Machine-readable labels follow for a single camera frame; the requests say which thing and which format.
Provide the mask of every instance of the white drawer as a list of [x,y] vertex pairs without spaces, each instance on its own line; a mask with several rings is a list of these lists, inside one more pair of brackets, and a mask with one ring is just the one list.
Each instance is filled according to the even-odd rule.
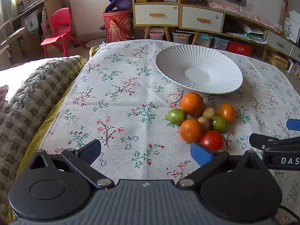
[[137,25],[178,25],[178,6],[174,5],[135,5]]
[[223,13],[183,6],[182,27],[220,33],[223,16]]
[[287,55],[290,54],[292,49],[292,43],[270,31],[267,35],[267,45]]
[[294,58],[298,62],[300,62],[300,49],[297,46],[293,45],[291,53],[289,54],[289,56],[291,58]]

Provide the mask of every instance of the plate rim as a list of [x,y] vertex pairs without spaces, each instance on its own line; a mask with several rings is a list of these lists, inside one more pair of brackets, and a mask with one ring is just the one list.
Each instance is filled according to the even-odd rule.
[[170,48],[170,47],[173,47],[173,46],[182,46],[182,45],[172,45],[172,46],[168,46],[168,47],[162,49],[162,50],[161,50],[159,53],[157,53],[157,55],[155,56],[154,64],[155,64],[157,70],[158,70],[163,76],[165,76],[167,79],[171,80],[172,82],[174,82],[174,83],[176,83],[176,84],[178,84],[178,85],[180,85],[180,86],[182,86],[182,87],[184,87],[184,88],[187,88],[187,89],[190,89],[190,90],[193,90],[193,91],[196,91],[196,92],[201,92],[201,93],[205,93],[205,94],[214,94],[214,95],[223,95],[223,94],[232,93],[232,92],[235,92],[236,90],[238,90],[238,89],[241,87],[241,85],[243,84],[243,81],[244,81],[244,77],[243,77],[243,74],[242,74],[240,68],[238,67],[238,65],[236,65],[235,62],[232,61],[232,60],[231,60],[229,57],[227,57],[226,55],[224,55],[224,54],[218,52],[217,50],[215,50],[215,49],[213,49],[213,48],[209,48],[209,47],[205,47],[205,48],[212,49],[212,50],[216,51],[217,53],[222,54],[223,56],[225,56],[225,57],[227,57],[229,60],[231,60],[231,61],[238,67],[238,69],[239,69],[239,71],[240,71],[240,73],[241,73],[241,76],[242,76],[242,81],[241,81],[241,84],[240,84],[240,86],[239,86],[238,88],[236,88],[236,89],[233,90],[233,91],[227,91],[227,92],[223,92],[223,93],[216,93],[216,92],[202,92],[202,91],[198,91],[198,90],[196,90],[196,89],[193,89],[193,88],[191,88],[191,87],[188,87],[188,86],[186,86],[186,85],[182,85],[181,83],[178,83],[178,82],[176,82],[176,81],[173,80],[173,79],[170,79],[168,76],[166,76],[166,75],[158,68],[158,66],[157,66],[157,64],[156,64],[156,57],[157,57],[163,50],[166,50],[166,49],[168,49],[168,48]]

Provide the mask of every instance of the floral tablecloth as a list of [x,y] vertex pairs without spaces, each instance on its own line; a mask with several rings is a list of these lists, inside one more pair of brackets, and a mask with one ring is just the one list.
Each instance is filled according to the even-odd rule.
[[[173,179],[177,182],[199,165],[191,158],[190,143],[166,119],[171,108],[180,108],[190,92],[158,72],[154,58],[175,45],[166,41],[133,40],[105,44],[76,79],[41,148],[58,154],[100,139],[102,152],[92,167],[119,179]],[[299,118],[300,97],[276,67],[223,52],[243,74],[243,84],[226,95],[202,94],[206,106],[234,105],[236,119],[222,133],[224,150],[243,155],[251,149],[251,133],[279,139],[300,136],[286,128],[286,120]],[[254,149],[259,156],[262,152]],[[270,170],[279,183],[282,205],[300,214],[296,171]],[[291,219],[279,213],[280,222]]]

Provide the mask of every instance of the red tomato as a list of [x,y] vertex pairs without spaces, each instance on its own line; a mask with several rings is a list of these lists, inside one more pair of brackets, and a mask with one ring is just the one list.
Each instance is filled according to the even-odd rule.
[[233,105],[229,103],[223,104],[220,108],[220,116],[225,118],[227,122],[232,122],[235,116]]
[[199,143],[214,152],[223,148],[223,137],[218,131],[210,130],[200,138]]

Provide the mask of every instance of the curtain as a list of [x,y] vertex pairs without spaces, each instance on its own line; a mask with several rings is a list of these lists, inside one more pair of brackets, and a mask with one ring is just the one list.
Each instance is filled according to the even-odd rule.
[[[4,23],[12,16],[13,16],[12,0],[0,0],[0,24]],[[4,26],[0,30],[0,42],[5,40],[8,36],[10,36],[13,33],[14,33],[13,24],[12,22],[9,22],[6,26]],[[10,44],[8,50],[10,52],[12,64],[21,62],[23,56],[22,56],[20,45],[17,42],[17,40]]]

